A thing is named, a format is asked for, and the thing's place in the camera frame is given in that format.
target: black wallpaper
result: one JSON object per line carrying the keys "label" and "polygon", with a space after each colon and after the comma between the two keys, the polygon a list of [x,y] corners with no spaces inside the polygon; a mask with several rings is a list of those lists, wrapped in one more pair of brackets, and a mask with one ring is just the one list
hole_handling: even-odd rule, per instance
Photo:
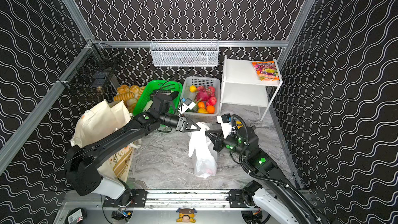
{"label": "black wallpaper", "polygon": [[98,40],[286,40],[304,0],[75,0]]}
{"label": "black wallpaper", "polygon": [[[0,145],[39,103],[85,41],[60,0],[0,0]],[[65,92],[0,175],[0,223],[52,223],[64,193],[46,189],[89,104]],[[53,190],[67,187],[57,175]]]}
{"label": "black wallpaper", "polygon": [[398,0],[316,0],[274,107],[315,204],[397,223]]}
{"label": "black wallpaper", "polygon": [[146,85],[155,79],[174,80],[184,84],[188,76],[212,77],[221,80],[224,56],[229,59],[272,61],[281,52],[280,47],[229,47],[220,48],[216,67],[155,67],[148,48],[119,48],[122,59],[116,71],[120,83]]}

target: yellow fruit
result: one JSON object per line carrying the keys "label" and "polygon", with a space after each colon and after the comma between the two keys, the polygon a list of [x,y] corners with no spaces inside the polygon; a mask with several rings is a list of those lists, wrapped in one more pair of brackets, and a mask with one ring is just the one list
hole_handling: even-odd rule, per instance
{"label": "yellow fruit", "polygon": [[209,113],[205,108],[199,108],[198,113]]}
{"label": "yellow fruit", "polygon": [[192,93],[194,93],[194,92],[196,92],[196,87],[195,87],[194,85],[192,85],[192,86],[189,87],[189,90],[190,90]]}

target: marble tabletop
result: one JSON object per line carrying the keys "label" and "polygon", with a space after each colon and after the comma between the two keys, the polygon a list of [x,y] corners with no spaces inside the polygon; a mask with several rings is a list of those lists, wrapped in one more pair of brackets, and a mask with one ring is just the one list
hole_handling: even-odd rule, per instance
{"label": "marble tabletop", "polygon": [[[259,146],[278,163],[293,183],[270,113],[259,122],[257,107],[223,104],[221,114],[224,113],[237,114],[247,125],[257,127],[255,132],[259,137]],[[213,129],[221,128],[215,124],[215,117],[192,120],[211,123]],[[155,131],[142,138],[142,147],[134,152],[132,158],[127,184],[139,189],[240,189],[253,180],[240,165],[232,161],[226,149],[218,154],[215,176],[206,179],[196,177],[192,158],[188,157],[189,139],[187,133],[175,130],[170,133]]]}

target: gray plastic basket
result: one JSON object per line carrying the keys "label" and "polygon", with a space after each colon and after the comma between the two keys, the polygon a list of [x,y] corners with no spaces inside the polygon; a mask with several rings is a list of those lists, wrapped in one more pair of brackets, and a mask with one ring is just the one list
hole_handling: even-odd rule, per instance
{"label": "gray plastic basket", "polygon": [[182,98],[190,98],[192,101],[195,100],[196,97],[196,92],[192,93],[189,90],[189,87],[194,85],[195,87],[203,86],[203,87],[209,87],[213,86],[216,91],[215,91],[215,97],[217,99],[216,105],[214,105],[215,111],[213,114],[208,114],[208,113],[197,113],[197,112],[185,112],[185,116],[217,116],[220,112],[220,95],[221,95],[221,89],[220,89],[220,80],[219,79],[214,79],[214,78],[208,78],[208,77],[187,77],[184,82],[184,86],[182,87],[182,93],[181,97]]}
{"label": "gray plastic basket", "polygon": [[152,40],[149,51],[155,66],[218,65],[218,40]]}

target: green plastic basket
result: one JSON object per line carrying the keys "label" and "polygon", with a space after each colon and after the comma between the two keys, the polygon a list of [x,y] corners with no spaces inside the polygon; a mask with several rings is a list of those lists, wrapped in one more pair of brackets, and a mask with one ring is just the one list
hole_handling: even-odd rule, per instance
{"label": "green plastic basket", "polygon": [[[179,96],[173,100],[173,103],[177,109],[178,101],[181,98],[182,84],[178,83],[178,82],[172,82],[172,81],[169,81],[167,83],[165,83],[165,82],[167,82],[167,81],[153,80],[153,81],[149,82],[147,84],[147,86],[145,87],[144,92],[142,92],[142,95],[141,95],[140,99],[138,100],[137,105],[135,106],[134,111],[132,113],[134,115],[138,115],[138,114],[142,113],[142,110],[144,109],[145,105],[148,103],[148,101],[150,101],[149,95],[154,90],[158,90],[160,87],[162,87],[162,89],[165,89],[165,90],[172,90],[172,91],[180,92]],[[171,114],[174,113],[172,106],[170,106],[169,113],[171,113]]]}

